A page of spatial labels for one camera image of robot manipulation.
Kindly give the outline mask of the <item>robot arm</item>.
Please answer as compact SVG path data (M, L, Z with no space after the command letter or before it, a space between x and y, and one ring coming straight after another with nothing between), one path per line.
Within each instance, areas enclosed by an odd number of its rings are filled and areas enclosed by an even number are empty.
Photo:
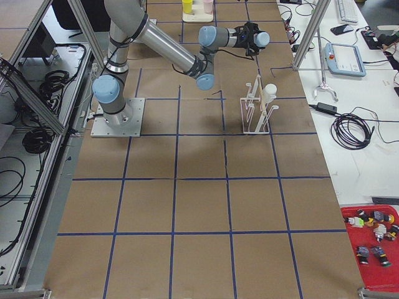
M176 72L194 78L200 90L209 90L214 86L214 56L221 48L244 49L246 58L252 59L269 43L268 33L250 21L235 28L203 26L195 55L154 24L139 1L105 1L104 5L110 17L108 53L104 73L94 81L92 91L109 126L126 125L133 117L123 96L131 44L145 46L172 63Z

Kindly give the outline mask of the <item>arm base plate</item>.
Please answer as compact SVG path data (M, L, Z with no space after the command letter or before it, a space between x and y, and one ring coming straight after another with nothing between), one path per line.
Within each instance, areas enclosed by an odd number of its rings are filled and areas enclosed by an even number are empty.
M102 116L95 118L92 125L91 137L140 137L144 110L144 98L126 98L124 110L115 115L105 113L101 104L99 104L97 114L102 114Z

